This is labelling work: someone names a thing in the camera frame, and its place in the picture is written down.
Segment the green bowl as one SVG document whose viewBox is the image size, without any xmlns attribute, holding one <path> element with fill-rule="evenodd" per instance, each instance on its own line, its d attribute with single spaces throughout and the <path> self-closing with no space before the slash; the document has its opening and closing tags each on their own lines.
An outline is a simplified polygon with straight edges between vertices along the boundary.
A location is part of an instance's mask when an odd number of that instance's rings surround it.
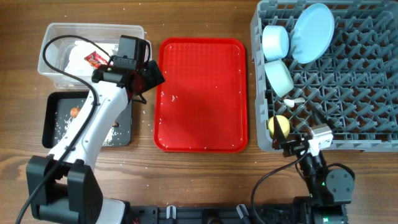
<svg viewBox="0 0 398 224">
<path fill-rule="evenodd" d="M 267 62 L 264 64 L 264 70 L 272 89 L 278 97 L 284 97 L 294 88 L 292 76 L 283 61 Z"/>
</svg>

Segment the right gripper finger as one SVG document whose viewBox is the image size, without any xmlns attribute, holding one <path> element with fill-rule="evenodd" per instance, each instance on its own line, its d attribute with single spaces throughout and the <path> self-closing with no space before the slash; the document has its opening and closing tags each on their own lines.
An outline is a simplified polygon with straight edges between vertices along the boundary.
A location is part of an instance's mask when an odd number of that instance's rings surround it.
<svg viewBox="0 0 398 224">
<path fill-rule="evenodd" d="M 286 141 L 276 117 L 274 118 L 274 137 L 272 139 L 272 147 L 274 149 L 281 149 L 281 143 Z"/>
<path fill-rule="evenodd" d="M 316 125 L 326 124 L 330 129 L 336 129 L 334 124 L 315 106 L 312 107 L 312 116 Z"/>
</svg>

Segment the white rice pile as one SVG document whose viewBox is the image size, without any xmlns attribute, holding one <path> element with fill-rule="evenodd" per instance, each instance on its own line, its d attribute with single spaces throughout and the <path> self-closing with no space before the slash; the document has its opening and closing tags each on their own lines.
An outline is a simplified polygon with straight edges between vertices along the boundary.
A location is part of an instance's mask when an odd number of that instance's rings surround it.
<svg viewBox="0 0 398 224">
<path fill-rule="evenodd" d="M 70 127 L 71 123 L 74 121 L 74 119 L 75 118 L 72 118 L 70 116 L 70 112 L 66 113 L 64 115 L 62 115 L 58 112 L 55 113 L 55 127 L 53 128 L 53 130 L 54 130 L 53 137 L 50 140 L 50 142 L 52 143 L 52 146 L 55 146 L 57 143 L 60 142 L 60 140 L 64 137 L 66 132 L 69 130 L 69 127 Z M 119 127 L 119 123 L 115 121 L 104 140 L 103 146 L 112 146 L 111 142 L 113 140 L 113 137 L 115 135 L 117 135 L 116 128 L 118 128 L 118 127 Z"/>
</svg>

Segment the light blue plate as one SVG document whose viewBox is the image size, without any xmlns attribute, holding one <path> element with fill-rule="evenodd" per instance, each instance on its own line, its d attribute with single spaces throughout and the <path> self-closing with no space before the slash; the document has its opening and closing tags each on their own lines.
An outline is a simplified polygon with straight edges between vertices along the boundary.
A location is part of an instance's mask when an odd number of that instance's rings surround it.
<svg viewBox="0 0 398 224">
<path fill-rule="evenodd" d="M 305 64 L 320 58 L 329 47 L 335 28 L 335 20 L 329 8 L 312 4 L 301 13 L 290 39 L 292 57 Z"/>
</svg>

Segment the white plastic spoon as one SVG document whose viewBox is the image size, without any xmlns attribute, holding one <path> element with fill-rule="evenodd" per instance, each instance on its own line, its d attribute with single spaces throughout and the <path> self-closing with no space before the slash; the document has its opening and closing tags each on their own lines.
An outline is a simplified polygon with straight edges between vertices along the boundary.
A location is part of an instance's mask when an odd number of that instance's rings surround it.
<svg viewBox="0 0 398 224">
<path fill-rule="evenodd" d="M 289 108 L 293 108 L 296 104 L 305 103 L 305 98 L 299 97 L 295 99 L 284 98 L 283 103 Z"/>
</svg>

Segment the white napkin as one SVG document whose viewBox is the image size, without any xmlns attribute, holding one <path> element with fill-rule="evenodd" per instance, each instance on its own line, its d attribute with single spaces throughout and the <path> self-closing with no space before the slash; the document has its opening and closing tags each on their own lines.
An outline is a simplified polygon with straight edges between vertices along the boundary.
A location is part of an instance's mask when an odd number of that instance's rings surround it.
<svg viewBox="0 0 398 224">
<path fill-rule="evenodd" d="M 87 56 L 100 56 L 101 58 L 96 59 L 96 62 L 101 61 L 102 64 L 105 64 L 109 60 L 109 56 L 99 48 L 88 42 L 77 40 L 69 54 L 69 62 L 64 71 L 76 76 L 91 76 L 96 67 L 85 59 Z"/>
</svg>

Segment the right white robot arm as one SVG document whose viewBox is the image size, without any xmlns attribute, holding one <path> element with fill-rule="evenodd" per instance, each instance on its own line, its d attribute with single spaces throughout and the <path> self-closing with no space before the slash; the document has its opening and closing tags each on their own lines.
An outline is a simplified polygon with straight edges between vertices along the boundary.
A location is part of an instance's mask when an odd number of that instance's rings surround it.
<svg viewBox="0 0 398 224">
<path fill-rule="evenodd" d="M 346 205 L 352 202 L 356 175 L 346 165 L 326 163 L 322 150 L 331 145 L 335 126 L 316 108 L 312 115 L 316 125 L 309 134 L 291 141 L 286 140 L 277 117 L 270 119 L 274 128 L 272 147 L 283 150 L 284 157 L 297 159 L 267 173 L 255 184 L 251 208 L 259 223 L 348 223 Z M 309 196 L 295 197 L 290 204 L 256 208 L 257 188 L 267 178 L 292 166 L 304 180 Z"/>
</svg>

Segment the light blue bowl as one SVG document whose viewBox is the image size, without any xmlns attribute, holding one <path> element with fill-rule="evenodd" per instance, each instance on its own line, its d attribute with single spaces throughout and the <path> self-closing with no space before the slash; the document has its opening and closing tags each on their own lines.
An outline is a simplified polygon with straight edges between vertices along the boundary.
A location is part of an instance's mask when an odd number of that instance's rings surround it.
<svg viewBox="0 0 398 224">
<path fill-rule="evenodd" d="M 289 52 L 289 36 L 282 26 L 265 26 L 262 32 L 262 49 L 267 61 L 285 58 Z"/>
</svg>

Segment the yellow plastic cup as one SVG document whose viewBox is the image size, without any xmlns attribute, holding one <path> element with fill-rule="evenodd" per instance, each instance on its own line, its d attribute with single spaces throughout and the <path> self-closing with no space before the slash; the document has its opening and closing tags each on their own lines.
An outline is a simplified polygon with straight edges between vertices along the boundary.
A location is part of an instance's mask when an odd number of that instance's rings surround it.
<svg viewBox="0 0 398 224">
<path fill-rule="evenodd" d="M 276 115 L 277 121 L 280 125 L 280 128 L 284 134 L 285 137 L 287 137 L 290 134 L 290 123 L 289 120 L 282 115 Z M 271 117 L 268 122 L 267 122 L 267 128 L 269 130 L 269 134 L 271 139 L 274 137 L 274 116 Z"/>
</svg>

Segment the red snack wrapper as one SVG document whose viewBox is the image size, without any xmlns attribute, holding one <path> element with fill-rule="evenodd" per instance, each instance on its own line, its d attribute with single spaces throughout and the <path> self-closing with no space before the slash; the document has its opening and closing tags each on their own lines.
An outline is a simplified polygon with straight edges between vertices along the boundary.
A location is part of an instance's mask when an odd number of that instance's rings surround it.
<svg viewBox="0 0 398 224">
<path fill-rule="evenodd" d="M 106 65 L 108 63 L 107 60 L 105 60 L 100 54 L 98 54 L 96 51 L 90 53 L 87 55 L 85 58 L 85 61 L 87 61 L 93 68 L 98 68 L 100 65 Z"/>
</svg>

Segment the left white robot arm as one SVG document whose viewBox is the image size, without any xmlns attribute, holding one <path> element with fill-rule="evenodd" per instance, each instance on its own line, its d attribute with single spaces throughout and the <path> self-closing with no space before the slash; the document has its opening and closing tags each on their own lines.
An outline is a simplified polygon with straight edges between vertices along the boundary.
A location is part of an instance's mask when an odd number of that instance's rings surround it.
<svg viewBox="0 0 398 224">
<path fill-rule="evenodd" d="M 121 112 L 132 101 L 146 104 L 143 93 L 165 81 L 150 44 L 122 35 L 118 52 L 92 74 L 91 81 L 62 72 L 89 89 L 67 133 L 45 157 L 32 156 L 26 167 L 27 209 L 38 220 L 55 223 L 137 223 L 129 202 L 106 198 L 95 178 L 97 157 Z"/>
</svg>

